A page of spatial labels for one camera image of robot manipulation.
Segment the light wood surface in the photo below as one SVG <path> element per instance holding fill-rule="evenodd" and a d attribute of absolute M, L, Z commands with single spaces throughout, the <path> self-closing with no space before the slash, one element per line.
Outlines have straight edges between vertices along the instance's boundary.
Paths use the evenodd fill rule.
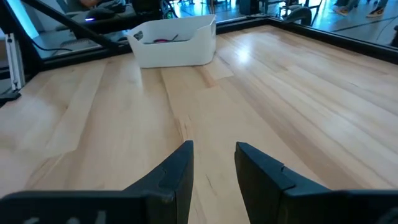
<path fill-rule="evenodd" d="M 205 66 L 133 54 L 47 71 L 0 109 L 0 194 L 123 189 L 195 143 L 190 223 L 248 223 L 236 141 L 331 189 L 398 186 L 398 67 L 273 27 Z"/>

